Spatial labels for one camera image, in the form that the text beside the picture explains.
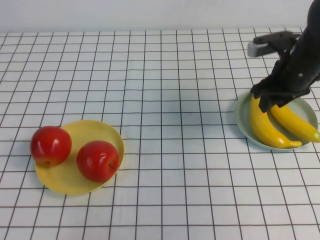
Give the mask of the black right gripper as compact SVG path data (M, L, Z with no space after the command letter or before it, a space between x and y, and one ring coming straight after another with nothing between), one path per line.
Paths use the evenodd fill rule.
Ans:
M320 79L318 51L287 51L278 61L271 78L264 78L251 88L259 108L267 113L274 105L282 107L292 100L310 93L310 87Z

